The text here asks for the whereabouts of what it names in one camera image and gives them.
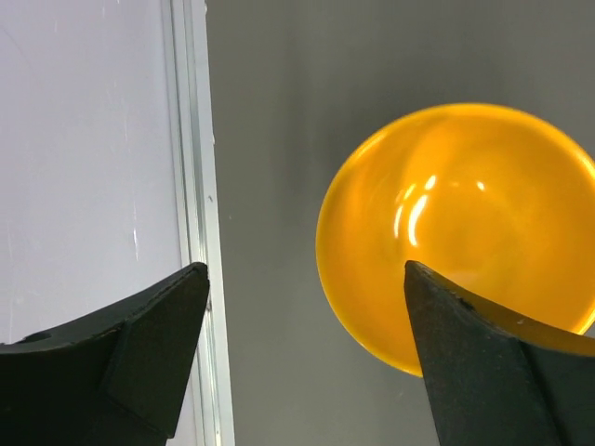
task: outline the white panel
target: white panel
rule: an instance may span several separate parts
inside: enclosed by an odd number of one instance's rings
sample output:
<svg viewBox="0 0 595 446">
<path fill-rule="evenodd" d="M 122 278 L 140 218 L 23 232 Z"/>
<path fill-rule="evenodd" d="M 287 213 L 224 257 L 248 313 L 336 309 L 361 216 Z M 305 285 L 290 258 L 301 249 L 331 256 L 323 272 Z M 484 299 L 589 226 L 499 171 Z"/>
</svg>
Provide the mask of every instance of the white panel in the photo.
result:
<svg viewBox="0 0 595 446">
<path fill-rule="evenodd" d="M 180 268 L 160 0 L 0 1 L 0 342 Z M 196 443 L 187 400 L 177 445 Z"/>
</svg>

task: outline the gray wall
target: gray wall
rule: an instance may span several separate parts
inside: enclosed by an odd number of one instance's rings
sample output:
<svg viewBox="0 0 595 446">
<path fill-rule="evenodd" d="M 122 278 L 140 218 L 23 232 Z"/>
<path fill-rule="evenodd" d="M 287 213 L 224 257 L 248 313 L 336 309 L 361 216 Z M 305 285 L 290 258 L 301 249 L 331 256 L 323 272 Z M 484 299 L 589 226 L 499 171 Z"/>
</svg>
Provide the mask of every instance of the gray wall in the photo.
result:
<svg viewBox="0 0 595 446">
<path fill-rule="evenodd" d="M 324 299 L 324 192 L 366 136 L 442 102 L 525 109 L 595 153 L 595 4 L 230 0 L 207 20 L 237 444 L 437 444 L 422 382 Z"/>
</svg>

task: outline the aluminum frame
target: aluminum frame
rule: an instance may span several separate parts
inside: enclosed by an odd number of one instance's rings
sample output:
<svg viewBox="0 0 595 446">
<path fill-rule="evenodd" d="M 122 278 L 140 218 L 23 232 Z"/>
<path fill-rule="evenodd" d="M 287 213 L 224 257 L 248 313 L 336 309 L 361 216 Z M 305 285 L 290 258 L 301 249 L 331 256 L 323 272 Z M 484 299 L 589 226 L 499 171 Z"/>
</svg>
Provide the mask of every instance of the aluminum frame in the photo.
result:
<svg viewBox="0 0 595 446">
<path fill-rule="evenodd" d="M 208 265 L 211 296 L 192 366 L 196 438 L 234 446 L 203 0 L 162 0 L 182 264 Z"/>
</svg>

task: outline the gray background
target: gray background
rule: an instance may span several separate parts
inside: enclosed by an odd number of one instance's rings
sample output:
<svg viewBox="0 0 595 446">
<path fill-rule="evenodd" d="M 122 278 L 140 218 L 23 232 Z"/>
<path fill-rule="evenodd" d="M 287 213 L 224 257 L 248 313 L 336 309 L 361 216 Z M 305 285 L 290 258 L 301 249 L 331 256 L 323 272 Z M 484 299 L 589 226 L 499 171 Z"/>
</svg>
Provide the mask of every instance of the gray background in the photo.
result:
<svg viewBox="0 0 595 446">
<path fill-rule="evenodd" d="M 229 0 L 207 13 L 236 440 L 431 446 L 422 382 L 360 348 L 314 259 L 358 144 L 432 104 L 546 118 L 595 153 L 595 4 Z"/>
</svg>

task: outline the scratch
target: scratch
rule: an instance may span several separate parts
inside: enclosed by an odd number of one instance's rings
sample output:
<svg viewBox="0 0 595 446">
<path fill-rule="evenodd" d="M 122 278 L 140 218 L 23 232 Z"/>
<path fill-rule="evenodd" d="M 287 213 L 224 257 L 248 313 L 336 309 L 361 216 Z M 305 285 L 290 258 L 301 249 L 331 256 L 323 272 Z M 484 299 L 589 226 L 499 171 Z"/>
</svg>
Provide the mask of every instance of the scratch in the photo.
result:
<svg viewBox="0 0 595 446">
<path fill-rule="evenodd" d="M 132 238 L 134 239 L 134 254 L 139 261 L 139 238 L 137 237 L 137 203 L 136 201 L 132 202 L 132 219 L 134 221 L 134 227 L 132 229 Z"/>
<path fill-rule="evenodd" d="M 128 116 L 124 116 L 124 140 L 128 142 Z"/>
<path fill-rule="evenodd" d="M 29 66 L 29 69 L 31 70 L 31 73 L 32 73 L 33 77 L 35 78 L 36 81 L 39 82 L 39 78 L 37 77 L 37 74 L 36 74 L 37 71 L 36 71 L 35 67 L 33 66 L 33 64 L 31 63 L 31 61 L 29 60 L 29 58 L 25 54 L 25 51 L 22 49 L 22 47 L 17 42 L 17 39 L 15 39 L 13 37 L 13 35 L 11 33 L 9 33 L 8 30 L 5 28 L 5 26 L 3 24 L 1 24 L 1 23 L 0 23 L 0 31 L 2 31 L 2 33 L 4 33 L 4 35 L 6 37 L 8 37 L 8 40 L 10 40 L 10 42 L 12 42 L 12 45 L 15 48 L 17 48 L 17 51 L 19 51 L 20 56 L 23 58 L 23 60 L 27 64 L 27 66 Z"/>
<path fill-rule="evenodd" d="M 7 220 L 7 244 L 8 244 L 8 256 L 10 257 L 10 263 L 14 264 L 15 258 L 12 251 L 12 234 L 10 232 L 10 222 Z"/>
<path fill-rule="evenodd" d="M 8 256 L 10 257 L 10 264 L 14 265 L 14 254 L 12 252 L 12 234 L 10 231 L 10 221 L 7 220 L 7 244 L 8 244 Z M 14 282 L 14 275 L 11 277 L 12 281 L 12 289 L 10 291 L 10 317 L 8 319 L 8 344 L 12 344 L 12 328 L 13 328 L 13 320 L 14 320 L 14 307 L 15 307 L 15 282 Z"/>
</svg>

